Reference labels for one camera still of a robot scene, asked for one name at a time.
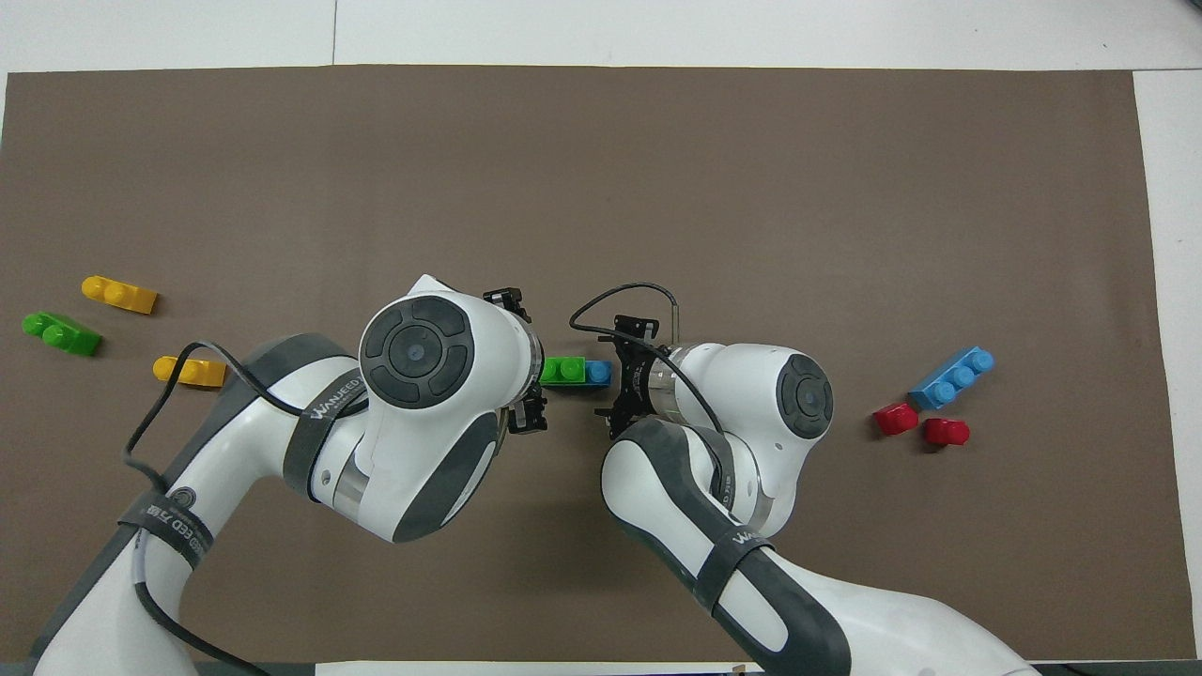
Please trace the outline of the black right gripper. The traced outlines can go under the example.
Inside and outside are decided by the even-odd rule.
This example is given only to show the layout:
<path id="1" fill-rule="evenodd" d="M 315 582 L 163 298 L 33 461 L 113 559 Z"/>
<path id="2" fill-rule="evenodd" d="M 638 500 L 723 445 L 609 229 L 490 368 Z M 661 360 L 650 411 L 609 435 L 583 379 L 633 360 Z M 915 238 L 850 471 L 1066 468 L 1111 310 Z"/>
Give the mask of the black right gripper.
<path id="1" fill-rule="evenodd" d="M 505 321 L 514 326 L 530 326 L 532 318 L 522 304 L 519 287 L 494 287 L 484 292 L 484 302 L 499 308 Z M 617 440 L 636 420 L 649 415 L 662 416 L 653 407 L 649 376 L 653 368 L 661 363 L 662 351 L 655 345 L 660 330 L 657 319 L 635 318 L 617 314 L 614 327 L 618 336 L 612 343 L 620 361 L 620 392 L 612 407 L 599 407 L 595 411 L 603 419 L 609 429 L 609 440 Z M 507 407 L 507 432 L 510 434 L 529 434 L 548 429 L 545 416 L 545 390 L 541 386 L 526 389 L 519 401 Z"/>

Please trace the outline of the yellow two-stud toy block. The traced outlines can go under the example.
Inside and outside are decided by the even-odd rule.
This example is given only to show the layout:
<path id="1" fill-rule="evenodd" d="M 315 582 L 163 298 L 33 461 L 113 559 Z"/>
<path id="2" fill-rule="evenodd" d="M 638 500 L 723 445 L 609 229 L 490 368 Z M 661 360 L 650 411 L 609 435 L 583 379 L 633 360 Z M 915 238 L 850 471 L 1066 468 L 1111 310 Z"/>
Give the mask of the yellow two-stud toy block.
<path id="1" fill-rule="evenodd" d="M 200 358 L 173 358 L 162 356 L 153 363 L 153 374 L 157 380 L 167 381 L 175 372 L 178 363 L 183 363 L 177 373 L 177 383 L 196 386 L 196 389 L 221 389 L 226 376 L 226 363 L 215 360 Z"/>
<path id="2" fill-rule="evenodd" d="M 89 275 L 81 281 L 81 292 L 90 300 L 97 300 L 107 306 L 151 314 L 159 293 L 150 287 L 142 287 L 121 281 L 113 281 L 102 275 Z"/>

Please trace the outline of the brown table mat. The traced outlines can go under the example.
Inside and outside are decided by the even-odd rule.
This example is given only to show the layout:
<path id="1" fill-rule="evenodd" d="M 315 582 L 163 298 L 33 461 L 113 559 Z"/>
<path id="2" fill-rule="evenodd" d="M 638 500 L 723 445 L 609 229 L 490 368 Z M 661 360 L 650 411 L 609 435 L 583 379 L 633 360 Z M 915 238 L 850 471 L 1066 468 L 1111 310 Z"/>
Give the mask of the brown table mat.
<path id="1" fill-rule="evenodd" d="M 932 595 L 1030 659 L 1194 657 L 1133 78 L 802 69 L 198 69 L 8 77 L 0 662 L 145 490 L 159 356 L 365 321 L 426 273 L 518 286 L 553 355 L 656 281 L 684 340 L 793 346 L 837 419 L 776 550 Z M 81 292 L 102 275 L 151 314 Z M 91 356 L 25 334 L 61 314 Z M 948 407 L 909 392 L 966 346 Z M 920 427 L 871 413 L 906 402 Z M 928 419 L 971 438 L 934 446 Z"/>

